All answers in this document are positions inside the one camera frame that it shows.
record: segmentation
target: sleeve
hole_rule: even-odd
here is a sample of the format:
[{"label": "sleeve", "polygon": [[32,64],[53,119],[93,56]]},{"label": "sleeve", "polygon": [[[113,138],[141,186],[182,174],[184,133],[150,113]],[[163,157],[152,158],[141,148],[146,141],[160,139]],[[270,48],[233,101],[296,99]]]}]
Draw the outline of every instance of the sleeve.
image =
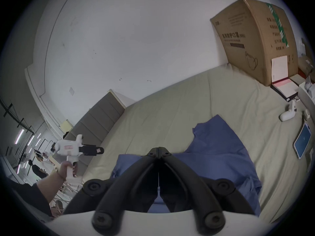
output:
[{"label": "sleeve", "polygon": [[48,216],[52,216],[49,203],[38,189],[37,184],[34,184],[33,186],[30,186],[27,183],[19,184],[12,181],[11,179],[8,179],[8,183],[9,186],[15,190],[26,203],[47,214]]}]

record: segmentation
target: wall outlet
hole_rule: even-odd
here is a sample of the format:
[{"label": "wall outlet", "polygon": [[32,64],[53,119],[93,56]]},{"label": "wall outlet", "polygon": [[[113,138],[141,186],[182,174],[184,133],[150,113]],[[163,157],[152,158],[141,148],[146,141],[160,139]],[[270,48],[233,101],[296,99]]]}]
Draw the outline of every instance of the wall outlet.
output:
[{"label": "wall outlet", "polygon": [[69,92],[70,92],[70,94],[73,96],[74,90],[73,90],[72,88],[70,88]]}]

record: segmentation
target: green tape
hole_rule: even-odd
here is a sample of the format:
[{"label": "green tape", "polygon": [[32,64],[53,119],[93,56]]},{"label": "green tape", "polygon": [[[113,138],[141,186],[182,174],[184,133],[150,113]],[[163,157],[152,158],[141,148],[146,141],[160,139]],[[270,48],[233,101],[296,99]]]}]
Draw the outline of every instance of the green tape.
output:
[{"label": "green tape", "polygon": [[280,36],[281,36],[281,39],[282,39],[282,42],[285,43],[285,45],[287,46],[287,48],[289,47],[288,45],[288,40],[287,40],[287,37],[285,36],[285,33],[284,33],[284,29],[282,27],[282,24],[280,22],[280,18],[278,17],[278,14],[275,12],[275,10],[273,9],[273,6],[272,4],[270,3],[267,3],[266,2],[266,5],[268,6],[269,10],[271,11],[271,13],[273,14],[273,17],[275,18],[276,20],[276,23],[278,25],[278,29],[279,29],[279,32],[280,32]]}]

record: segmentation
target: paper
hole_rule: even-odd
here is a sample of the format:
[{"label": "paper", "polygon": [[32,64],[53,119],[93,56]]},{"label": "paper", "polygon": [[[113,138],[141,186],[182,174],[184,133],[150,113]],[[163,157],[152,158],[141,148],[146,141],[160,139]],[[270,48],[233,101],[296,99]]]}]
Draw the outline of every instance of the paper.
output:
[{"label": "paper", "polygon": [[276,82],[288,77],[288,58],[281,56],[271,59],[271,82]]},{"label": "paper", "polygon": [[299,87],[290,79],[286,79],[273,84],[286,98],[296,94]]}]

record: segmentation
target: hand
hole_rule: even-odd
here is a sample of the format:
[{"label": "hand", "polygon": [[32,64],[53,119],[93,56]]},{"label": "hand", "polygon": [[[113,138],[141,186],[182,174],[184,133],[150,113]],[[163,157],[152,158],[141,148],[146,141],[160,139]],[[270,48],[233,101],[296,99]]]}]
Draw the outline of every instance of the hand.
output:
[{"label": "hand", "polygon": [[72,163],[68,162],[68,161],[64,161],[60,164],[60,168],[57,171],[58,174],[63,178],[66,179],[67,177],[67,167],[71,167],[73,168],[73,175],[77,174],[78,171],[78,167],[77,167],[77,163],[75,163],[75,165],[73,166]]}]

